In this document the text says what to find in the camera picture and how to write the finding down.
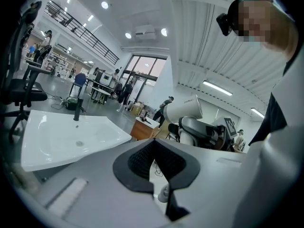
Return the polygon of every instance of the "black metal railing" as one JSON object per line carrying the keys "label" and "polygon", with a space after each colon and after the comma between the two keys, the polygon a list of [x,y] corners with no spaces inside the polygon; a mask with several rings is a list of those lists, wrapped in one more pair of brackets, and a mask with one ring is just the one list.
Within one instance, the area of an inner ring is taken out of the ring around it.
{"label": "black metal railing", "polygon": [[58,21],[62,26],[68,28],[75,35],[80,37],[83,41],[94,48],[100,55],[107,58],[110,62],[115,64],[119,58],[107,48],[96,36],[87,30],[81,23],[79,23],[68,12],[65,12],[58,4],[49,1],[44,12]]}

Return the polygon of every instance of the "blue chair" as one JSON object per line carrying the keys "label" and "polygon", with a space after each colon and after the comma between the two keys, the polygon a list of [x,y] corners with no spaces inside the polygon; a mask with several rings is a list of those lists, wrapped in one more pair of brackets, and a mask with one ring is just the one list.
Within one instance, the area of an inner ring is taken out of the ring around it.
{"label": "blue chair", "polygon": [[72,85],[72,88],[71,88],[71,90],[70,90],[70,95],[71,95],[71,93],[72,93],[73,87],[74,87],[74,86],[78,86],[78,87],[79,87],[78,96],[77,96],[77,98],[78,98],[79,95],[80,95],[82,86],[85,84],[85,82],[86,82],[86,76],[85,76],[84,74],[82,74],[82,73],[77,74],[77,75],[75,76],[75,81],[74,81],[74,83],[73,83],[73,85]]}

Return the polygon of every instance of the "white ceramic sink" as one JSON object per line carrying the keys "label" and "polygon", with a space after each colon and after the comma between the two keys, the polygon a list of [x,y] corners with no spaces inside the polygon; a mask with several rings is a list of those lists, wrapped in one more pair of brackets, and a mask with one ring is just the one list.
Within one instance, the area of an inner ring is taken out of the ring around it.
{"label": "white ceramic sink", "polygon": [[37,171],[76,162],[128,142],[131,136],[105,116],[80,116],[31,110],[21,149],[21,166]]}

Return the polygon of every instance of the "black faucet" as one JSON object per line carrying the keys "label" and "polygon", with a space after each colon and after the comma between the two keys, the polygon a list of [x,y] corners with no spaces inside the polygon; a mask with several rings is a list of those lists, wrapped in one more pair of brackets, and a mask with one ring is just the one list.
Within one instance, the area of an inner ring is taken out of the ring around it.
{"label": "black faucet", "polygon": [[84,108],[82,107],[83,101],[84,101],[83,99],[78,98],[77,106],[76,106],[76,110],[75,110],[75,114],[74,114],[74,118],[73,118],[74,121],[79,121],[80,110],[82,112],[85,112]]}

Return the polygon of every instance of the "black headlamp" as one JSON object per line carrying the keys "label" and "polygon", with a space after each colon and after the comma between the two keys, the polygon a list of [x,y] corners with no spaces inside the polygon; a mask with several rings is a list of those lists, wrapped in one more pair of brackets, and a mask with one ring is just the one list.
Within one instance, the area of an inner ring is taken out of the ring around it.
{"label": "black headlamp", "polygon": [[238,29],[238,3],[239,0],[234,0],[228,9],[228,14],[222,13],[217,17],[217,23],[224,36]]}

